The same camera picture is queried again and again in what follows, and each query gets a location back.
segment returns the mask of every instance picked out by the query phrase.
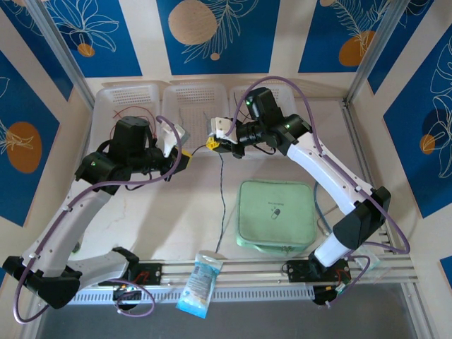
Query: black cable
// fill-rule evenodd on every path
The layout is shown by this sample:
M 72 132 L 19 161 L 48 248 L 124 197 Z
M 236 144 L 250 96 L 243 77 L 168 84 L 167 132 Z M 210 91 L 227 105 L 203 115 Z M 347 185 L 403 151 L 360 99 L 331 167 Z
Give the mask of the black cable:
M 198 152 L 198 150 L 199 150 L 200 148 L 205 147 L 205 146 L 206 146 L 206 145 L 201 145 L 201 146 L 197 147 L 197 149 L 195 149 L 195 150 L 193 151 L 193 153 L 191 154 L 191 156 L 193 157 L 193 156 L 195 155 L 195 153 Z
M 237 106 L 237 99 L 235 97 L 235 92 L 234 92 L 234 101 L 235 101 L 235 105 Z M 245 113 L 243 113 L 240 109 L 239 109 L 239 112 L 242 113 L 242 115 L 245 117 L 245 120 L 247 120 L 247 119 L 251 120 L 251 116 L 249 115 L 249 113 L 248 113 L 248 115 L 245 115 Z
M 223 239 L 223 235 L 225 233 L 225 216 L 226 216 L 226 203 L 225 203 L 225 196 L 223 195 L 223 167 L 225 166 L 225 161 L 223 160 L 223 157 L 221 154 L 218 153 L 221 159 L 221 170 L 220 170 L 220 193 L 221 193 L 221 201 L 223 202 L 223 218 L 221 220 L 221 234 L 220 238 L 218 239 L 217 248 L 215 250 L 215 253 L 218 253 L 218 250 L 220 249 L 221 241 Z
M 152 174 L 150 172 L 148 174 L 149 174 L 149 180 L 152 180 L 152 178 L 153 178 Z M 136 189 L 140 189 L 143 186 L 144 185 L 139 185 L 139 186 L 133 187 L 132 189 L 130 189 L 127 185 L 125 187 L 126 187 L 127 191 L 135 191 Z
M 257 149 L 257 150 L 260 150 L 261 152 L 264 152 L 265 154 L 268 154 L 268 155 L 273 155 L 273 154 L 276 153 L 276 148 L 272 148 L 273 153 L 270 153 L 270 152 L 267 152 L 266 150 L 260 148 L 259 146 L 253 145 L 253 147 L 254 147 L 255 149 Z

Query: white table surface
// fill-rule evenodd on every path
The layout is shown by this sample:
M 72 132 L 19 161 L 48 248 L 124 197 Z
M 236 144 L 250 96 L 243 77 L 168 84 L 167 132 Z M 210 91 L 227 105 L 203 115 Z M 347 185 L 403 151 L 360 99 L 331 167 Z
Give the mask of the white table surface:
M 297 102 L 301 115 L 307 114 Z M 355 151 L 343 119 L 340 103 L 334 100 L 311 101 L 319 136 L 323 143 L 354 173 L 362 176 Z M 236 200 L 239 185 L 246 179 L 302 181 L 314 186 L 314 180 L 299 165 L 284 157 L 265 156 L 255 160 L 237 160 L 230 154 L 225 160 L 223 190 L 226 202 L 225 235 L 219 253 L 226 258 L 270 258 L 255 249 L 236 243 Z M 333 199 L 319 187 L 319 204 L 328 211 Z M 327 215 L 334 225 L 343 215 L 335 210 Z M 131 249 L 141 259 L 187 260 L 200 250 L 215 250 L 220 236 L 222 201 L 220 197 L 220 158 L 216 154 L 196 154 L 190 167 L 173 176 L 171 182 L 158 182 L 130 192 L 121 187 L 96 215 L 85 232 L 82 246 L 71 260 L 105 254 L 115 246 Z M 317 240 L 308 254 L 324 239 Z

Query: purple cable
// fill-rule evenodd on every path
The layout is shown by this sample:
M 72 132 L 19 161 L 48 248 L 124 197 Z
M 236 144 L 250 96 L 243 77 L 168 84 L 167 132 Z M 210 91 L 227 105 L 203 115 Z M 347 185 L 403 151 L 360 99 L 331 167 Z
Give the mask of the purple cable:
M 176 141 L 177 141 L 177 147 L 178 147 L 178 152 L 177 152 L 177 158 L 176 161 L 174 162 L 173 166 L 169 169 L 168 172 L 166 172 L 164 175 L 155 178 L 155 179 L 151 179 L 151 180 L 143 180 L 143 181 L 139 181 L 139 182 L 124 182 L 124 181 L 111 181 L 111 182 L 100 182 L 98 184 L 94 184 L 90 187 L 88 187 L 87 189 L 85 189 L 84 191 L 80 192 L 70 203 L 68 203 L 68 207 L 69 210 L 72 209 L 72 207 L 74 207 L 77 202 L 79 202 L 86 194 L 88 194 L 89 192 L 98 189 L 100 187 L 104 187 L 104 186 L 111 186 L 111 185 L 147 185 L 147 184 L 153 184 L 155 182 L 159 182 L 163 179 L 168 178 L 170 175 L 172 175 L 174 173 L 174 171 L 176 170 L 177 166 L 179 166 L 179 163 L 181 161 L 182 158 L 182 142 L 181 139 L 179 137 L 179 134 L 177 133 L 176 127 L 174 127 L 174 124 L 168 120 L 165 117 L 162 117 L 161 115 L 156 117 L 156 120 L 158 122 L 166 122 L 169 127 L 171 128 L 171 130 L 174 133 L 174 136 L 176 137 Z M 52 226 L 49 228 L 49 231 L 46 233 L 46 235 L 42 238 L 41 243 L 38 245 L 38 247 L 36 248 L 35 254 L 36 256 L 39 256 L 39 254 L 41 253 L 42 249 L 44 248 L 45 244 L 49 241 L 50 237 L 52 236 L 52 234 L 55 232 L 55 229 L 58 227 L 58 225 L 60 224 L 60 222 L 64 219 L 64 217 L 66 216 L 66 214 L 68 213 L 67 210 L 63 210 L 60 215 L 58 216 L 58 218 L 54 221 L 54 223 L 52 224 Z M 31 318 L 28 319 L 23 319 L 20 314 L 19 314 L 19 297 L 20 297 L 20 290 L 22 289 L 22 286 L 25 282 L 25 279 L 27 277 L 27 274 L 31 271 L 31 268 L 33 266 L 33 264 L 35 263 L 36 258 L 31 258 L 30 261 L 28 262 L 28 265 L 25 267 L 25 270 L 23 271 L 22 275 L 20 276 L 19 279 L 19 283 L 17 285 L 16 288 L 16 292 L 14 293 L 14 303 L 13 303 L 13 315 L 14 315 L 14 319 L 21 324 L 26 324 L 26 323 L 30 323 L 31 321 L 35 320 L 36 318 L 38 318 L 39 316 L 41 316 L 48 308 L 49 305 L 46 305 L 42 310 L 40 310 L 39 312 L 37 312 L 34 316 L 32 316 Z
M 132 286 L 134 286 L 134 287 L 136 287 L 136 288 L 142 290 L 143 292 L 145 292 L 145 293 L 149 296 L 149 298 L 153 301 L 152 307 L 151 307 L 149 310 L 147 310 L 146 312 L 141 313 L 141 314 L 131 314 L 131 313 L 128 313 L 128 312 L 124 312 L 122 309 L 119 308 L 119 301 L 120 301 L 120 298 L 118 298 L 117 302 L 116 302 L 114 305 L 115 305 L 115 307 L 117 308 L 119 314 L 122 314 L 123 316 L 130 316 L 131 318 L 141 318 L 141 317 L 143 317 L 143 316 L 148 316 L 149 314 L 151 314 L 151 313 L 154 312 L 154 308 L 155 308 L 155 299 L 154 299 L 154 296 L 152 295 L 152 293 L 150 293 L 150 292 L 149 292 L 147 289 L 145 289 L 143 286 L 141 286 L 141 285 L 139 285 L 139 284 L 137 284 L 137 283 L 134 283 L 134 282 L 125 280 L 125 279 L 110 279 L 110 280 L 108 280 L 108 281 L 111 281 L 111 282 L 113 282 L 113 283 L 120 283 L 120 284 L 125 284 L 125 285 L 132 285 Z
M 282 81 L 288 85 L 290 85 L 298 94 L 299 96 L 303 99 L 304 105 L 306 106 L 306 110 L 308 111 L 308 115 L 309 115 L 309 121 L 311 123 L 311 127 L 312 127 L 312 136 L 314 138 L 314 143 L 316 144 L 316 148 L 319 150 L 321 156 L 325 159 L 325 161 L 331 166 L 333 167 L 336 171 L 338 171 L 353 187 L 357 188 L 359 185 L 356 183 L 355 180 L 353 180 L 353 178 L 347 174 L 346 171 L 344 171 L 338 164 L 336 164 L 330 157 L 328 157 L 327 154 L 322 154 L 323 152 L 323 148 L 321 147 L 320 144 L 320 140 L 319 140 L 319 136 L 317 134 L 317 128 L 316 128 L 316 124 L 314 122 L 314 115 L 312 113 L 312 109 L 311 106 L 308 103 L 308 98 L 306 97 L 306 95 L 302 92 L 302 90 L 297 86 L 297 84 L 295 84 L 293 81 L 290 81 L 289 79 L 283 78 L 282 76 L 266 76 L 265 78 L 259 79 L 257 81 L 255 81 L 254 83 L 252 83 L 248 89 L 245 91 L 245 93 L 240 97 L 239 102 L 237 103 L 237 107 L 235 108 L 235 112 L 234 112 L 234 117 L 232 119 L 232 125 L 231 128 L 229 129 L 229 131 L 226 133 L 226 136 L 230 135 L 232 133 L 232 131 L 234 131 L 234 127 L 235 124 L 237 122 L 237 117 L 239 115 L 239 110 L 240 107 L 243 104 L 243 101 L 245 101 L 247 95 L 249 94 L 249 92 L 251 92 L 251 90 L 253 90 L 253 88 L 255 88 L 259 83 L 262 83 L 264 81 L 267 80 L 279 80 Z M 373 246 L 379 246 L 382 247 L 384 249 L 388 249 L 390 251 L 399 253 L 399 254 L 408 254 L 410 253 L 411 247 L 410 247 L 410 243 L 407 239 L 407 237 L 403 234 L 403 231 L 400 229 L 400 227 L 396 224 L 396 222 L 394 221 L 394 219 L 388 214 L 388 212 L 386 212 L 384 210 L 384 208 L 382 208 L 369 194 L 367 194 L 363 189 L 359 190 L 359 193 L 365 198 L 368 199 L 375 207 L 376 209 L 379 210 L 379 212 L 387 219 L 387 221 L 389 222 L 389 224 L 394 227 L 395 231 L 397 232 L 397 234 L 400 236 L 400 238 L 402 239 L 402 242 L 405 246 L 405 249 L 397 249 L 395 247 L 392 246 L 387 246 L 384 244 L 378 244 L 376 242 L 365 242 L 365 244 L 367 245 L 373 245 Z
M 357 277 L 356 277 L 356 278 L 355 278 L 355 279 L 347 286 L 347 288 L 345 289 L 345 291 L 342 292 L 340 295 L 338 295 L 334 300 L 332 300 L 332 301 L 329 303 L 328 308 L 329 308 L 331 305 L 335 304 L 335 303 L 338 301 L 339 297 L 342 297 L 342 296 L 343 296 L 350 288 L 352 288 L 353 286 L 355 286 L 355 284 L 358 282 L 359 279 L 361 279 L 361 277 L 366 273 L 367 269 L 368 269 L 369 266 L 370 266 L 370 258 L 369 258 L 368 256 L 351 256 L 350 258 L 351 258 L 351 259 L 365 258 L 365 259 L 367 259 L 367 264 L 366 264 L 366 266 L 362 269 L 362 271 L 359 272 L 358 276 L 357 276 Z

